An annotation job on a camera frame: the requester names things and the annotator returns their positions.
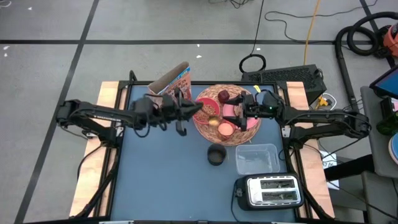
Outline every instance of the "cardboard box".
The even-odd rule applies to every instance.
[[[182,62],[171,71],[167,72],[157,81],[148,85],[150,94],[163,95],[168,94],[174,98],[174,89],[179,87],[185,99],[192,100],[191,94],[191,74],[188,62]],[[152,97],[152,101],[158,105],[162,104],[161,98]]]

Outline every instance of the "monitor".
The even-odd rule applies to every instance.
[[[377,95],[398,99],[398,65],[372,82],[369,86]]]

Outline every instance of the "green object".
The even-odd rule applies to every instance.
[[[398,133],[398,111],[380,121],[376,128],[383,135],[391,136]]]

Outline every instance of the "yellow cable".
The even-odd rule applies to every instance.
[[[318,0],[317,6],[316,6],[315,11],[313,12],[313,15],[312,15],[311,25],[310,25],[310,29],[308,30],[307,39],[305,40],[304,65],[305,65],[306,62],[307,62],[307,47],[308,47],[308,40],[310,39],[310,36],[311,36],[311,31],[312,31],[313,23],[315,22],[315,17],[316,17],[316,14],[317,14],[317,12],[318,12],[320,3],[321,3],[321,0]]]

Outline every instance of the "plastic bin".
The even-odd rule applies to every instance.
[[[237,146],[236,169],[241,175],[279,172],[276,147],[273,144]]]

